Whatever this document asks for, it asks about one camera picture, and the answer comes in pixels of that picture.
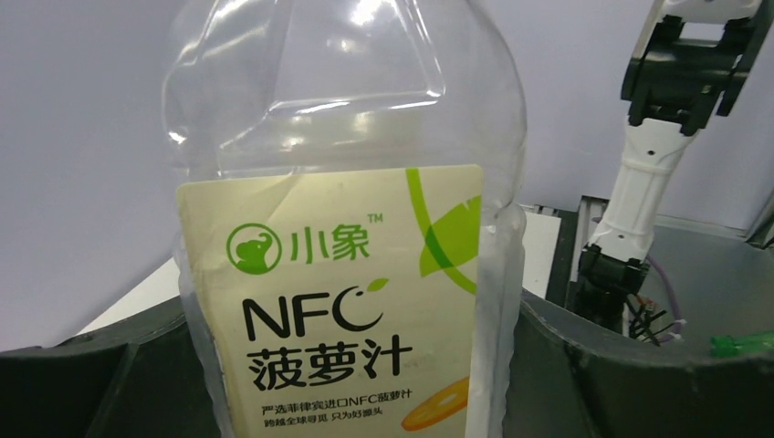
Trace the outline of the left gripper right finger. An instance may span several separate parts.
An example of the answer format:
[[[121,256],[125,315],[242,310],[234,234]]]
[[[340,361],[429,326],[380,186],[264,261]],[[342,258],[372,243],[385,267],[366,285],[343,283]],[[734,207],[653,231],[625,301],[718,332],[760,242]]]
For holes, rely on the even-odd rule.
[[[770,437],[773,356],[628,339],[521,295],[506,437]]]

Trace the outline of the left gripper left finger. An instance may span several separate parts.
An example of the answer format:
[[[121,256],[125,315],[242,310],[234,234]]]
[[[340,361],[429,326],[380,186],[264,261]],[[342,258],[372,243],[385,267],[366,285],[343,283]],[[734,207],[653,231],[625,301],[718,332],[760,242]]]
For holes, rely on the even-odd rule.
[[[4,437],[218,437],[175,297],[54,347],[1,354]]]

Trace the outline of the large clear bottle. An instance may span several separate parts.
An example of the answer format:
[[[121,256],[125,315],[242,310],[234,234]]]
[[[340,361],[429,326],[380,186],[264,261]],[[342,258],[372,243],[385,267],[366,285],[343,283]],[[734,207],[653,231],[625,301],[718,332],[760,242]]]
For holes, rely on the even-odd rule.
[[[162,124],[223,437],[499,437],[526,108],[479,1],[187,1]]]

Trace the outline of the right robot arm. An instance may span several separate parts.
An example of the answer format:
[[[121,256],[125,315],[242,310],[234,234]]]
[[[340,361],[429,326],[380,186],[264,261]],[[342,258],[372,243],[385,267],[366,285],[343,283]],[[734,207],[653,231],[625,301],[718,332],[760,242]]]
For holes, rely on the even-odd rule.
[[[686,148],[726,117],[773,23],[770,1],[656,1],[622,80],[629,105],[612,195],[578,263],[574,310],[623,330],[650,266],[657,211]]]

